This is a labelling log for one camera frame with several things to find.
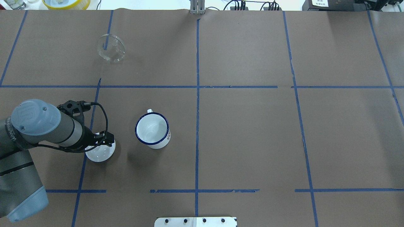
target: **light blue cap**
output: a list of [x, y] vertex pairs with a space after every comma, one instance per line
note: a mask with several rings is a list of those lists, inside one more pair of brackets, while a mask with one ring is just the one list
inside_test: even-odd
[[21, 133], [41, 136], [53, 131], [62, 116], [56, 106], [39, 99], [28, 99], [11, 114], [11, 123]]
[[42, 186], [11, 211], [7, 218], [10, 222], [24, 220], [43, 210], [48, 203], [45, 186]]

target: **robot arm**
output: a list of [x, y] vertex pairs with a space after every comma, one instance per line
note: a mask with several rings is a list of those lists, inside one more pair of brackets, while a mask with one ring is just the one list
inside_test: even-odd
[[[84, 125], [84, 115], [99, 105], [106, 128], [99, 135]], [[38, 99], [16, 107], [0, 128], [0, 217], [17, 222], [41, 211], [48, 204], [45, 188], [28, 149], [49, 147], [82, 153], [96, 146], [111, 146], [114, 135], [108, 132], [108, 119], [98, 103], [68, 101], [58, 107]], [[58, 147], [39, 144], [48, 141]]]

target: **gray table surface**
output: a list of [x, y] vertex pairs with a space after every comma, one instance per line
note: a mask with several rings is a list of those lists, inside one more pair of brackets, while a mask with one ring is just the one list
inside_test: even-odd
[[[404, 225], [404, 14], [0, 11], [0, 118], [26, 99], [97, 100], [114, 155], [30, 150], [49, 205], [8, 226]], [[113, 33], [126, 58], [95, 43]], [[147, 109], [172, 138], [134, 135]], [[96, 109], [86, 115], [104, 128]]]

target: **small white saucer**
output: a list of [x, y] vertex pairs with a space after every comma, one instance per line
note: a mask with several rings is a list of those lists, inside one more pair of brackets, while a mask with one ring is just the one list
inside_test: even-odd
[[115, 144], [114, 140], [112, 147], [108, 147], [107, 145], [98, 146], [91, 151], [87, 151], [86, 156], [93, 162], [103, 162], [112, 156], [115, 151]]

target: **mug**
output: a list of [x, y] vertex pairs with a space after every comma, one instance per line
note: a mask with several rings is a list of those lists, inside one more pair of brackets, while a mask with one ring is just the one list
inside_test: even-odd
[[135, 134], [140, 142], [153, 149], [164, 147], [171, 139], [167, 119], [152, 109], [148, 109], [147, 114], [137, 121]]

